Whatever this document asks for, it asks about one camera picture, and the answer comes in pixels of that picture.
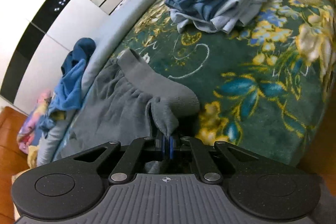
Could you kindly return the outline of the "grey sweatpants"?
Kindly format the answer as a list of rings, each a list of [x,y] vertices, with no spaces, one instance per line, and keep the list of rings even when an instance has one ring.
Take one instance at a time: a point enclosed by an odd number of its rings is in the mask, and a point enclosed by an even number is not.
[[[127,49],[97,75],[55,158],[109,141],[129,145],[158,131],[168,138],[179,118],[198,111],[199,101],[192,90],[159,75],[134,50]]]

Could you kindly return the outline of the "bright blue fleece garment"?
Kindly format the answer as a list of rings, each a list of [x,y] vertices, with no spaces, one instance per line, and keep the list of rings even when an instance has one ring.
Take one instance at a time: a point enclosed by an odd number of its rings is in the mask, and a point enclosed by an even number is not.
[[[66,118],[69,111],[81,107],[81,80],[95,49],[93,39],[81,38],[66,56],[61,66],[62,77],[54,89],[46,114],[38,121],[38,130],[44,137],[55,127],[57,121]]]

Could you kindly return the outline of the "green floral blanket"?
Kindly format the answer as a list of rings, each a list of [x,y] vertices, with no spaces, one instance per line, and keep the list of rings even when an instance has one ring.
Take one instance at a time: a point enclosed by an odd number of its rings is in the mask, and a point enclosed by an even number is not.
[[[296,165],[333,86],[335,0],[268,0],[229,34],[194,26],[179,33],[164,2],[155,1],[114,54],[131,48],[190,88],[201,110],[187,126],[203,143],[224,140]]]

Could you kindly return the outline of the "colourful pink quilt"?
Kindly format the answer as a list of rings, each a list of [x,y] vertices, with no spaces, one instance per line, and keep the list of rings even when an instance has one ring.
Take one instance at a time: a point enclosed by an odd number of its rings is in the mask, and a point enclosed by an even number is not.
[[[52,101],[50,90],[41,93],[37,99],[35,107],[30,112],[17,135],[19,149],[25,154],[29,153],[29,146],[37,146],[39,140],[45,132],[54,127],[56,121],[62,121],[66,118],[64,111],[53,112],[47,115],[49,104]]]

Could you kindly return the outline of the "white wardrobe with shelves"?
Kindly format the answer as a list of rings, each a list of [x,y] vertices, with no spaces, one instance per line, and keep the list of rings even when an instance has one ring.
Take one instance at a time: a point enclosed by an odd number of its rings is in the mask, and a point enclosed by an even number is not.
[[[122,0],[1,0],[1,97],[24,113],[52,90],[81,38],[91,38]]]

